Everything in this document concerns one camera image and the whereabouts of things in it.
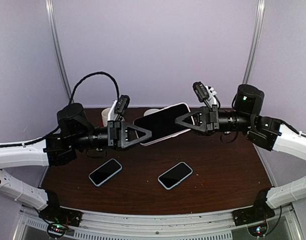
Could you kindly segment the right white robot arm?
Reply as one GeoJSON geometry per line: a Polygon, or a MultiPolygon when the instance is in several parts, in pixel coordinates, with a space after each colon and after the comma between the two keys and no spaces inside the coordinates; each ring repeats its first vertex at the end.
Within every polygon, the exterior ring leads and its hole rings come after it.
{"type": "Polygon", "coordinates": [[[261,116],[265,94],[255,86],[241,84],[232,101],[232,109],[220,108],[216,91],[202,82],[192,86],[199,102],[192,112],[175,119],[175,124],[201,135],[242,133],[254,145],[267,151],[286,153],[306,161],[306,134],[282,119],[261,116]]]}

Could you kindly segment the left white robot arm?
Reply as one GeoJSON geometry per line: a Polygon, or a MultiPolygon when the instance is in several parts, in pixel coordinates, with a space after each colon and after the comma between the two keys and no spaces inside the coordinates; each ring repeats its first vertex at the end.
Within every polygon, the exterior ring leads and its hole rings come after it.
{"type": "Polygon", "coordinates": [[[60,132],[28,142],[0,143],[0,194],[45,212],[54,222],[65,218],[55,192],[29,185],[7,173],[7,168],[57,167],[92,149],[126,149],[152,136],[150,130],[125,121],[110,120],[107,127],[94,127],[83,105],[71,103],[57,113],[60,132]]]}

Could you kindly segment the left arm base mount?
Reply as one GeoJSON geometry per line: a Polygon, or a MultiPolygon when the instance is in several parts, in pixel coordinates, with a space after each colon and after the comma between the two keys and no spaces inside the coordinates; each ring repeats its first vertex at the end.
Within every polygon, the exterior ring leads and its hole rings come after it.
{"type": "Polygon", "coordinates": [[[63,208],[58,202],[51,202],[36,212],[47,224],[46,233],[52,239],[59,239],[72,231],[70,227],[79,227],[83,216],[81,211],[63,208]]]}

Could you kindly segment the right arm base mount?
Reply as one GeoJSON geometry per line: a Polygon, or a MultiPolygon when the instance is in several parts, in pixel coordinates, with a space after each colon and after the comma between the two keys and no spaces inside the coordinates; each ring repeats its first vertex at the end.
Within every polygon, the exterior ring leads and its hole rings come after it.
{"type": "Polygon", "coordinates": [[[246,226],[248,233],[259,239],[269,233],[268,219],[275,216],[275,211],[265,202],[254,203],[253,206],[234,210],[232,216],[236,227],[246,226]]]}

